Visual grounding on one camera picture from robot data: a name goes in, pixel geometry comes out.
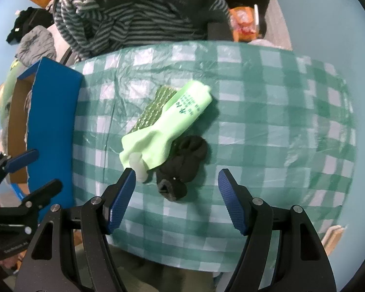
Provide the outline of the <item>person's left hand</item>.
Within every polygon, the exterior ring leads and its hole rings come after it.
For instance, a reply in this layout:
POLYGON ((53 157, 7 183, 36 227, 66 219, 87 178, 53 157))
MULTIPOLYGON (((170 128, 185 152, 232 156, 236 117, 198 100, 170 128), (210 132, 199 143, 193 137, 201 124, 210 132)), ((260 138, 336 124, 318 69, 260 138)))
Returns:
POLYGON ((19 247, 1 249, 0 266, 8 270, 19 270, 26 252, 26 250, 21 250, 19 247))

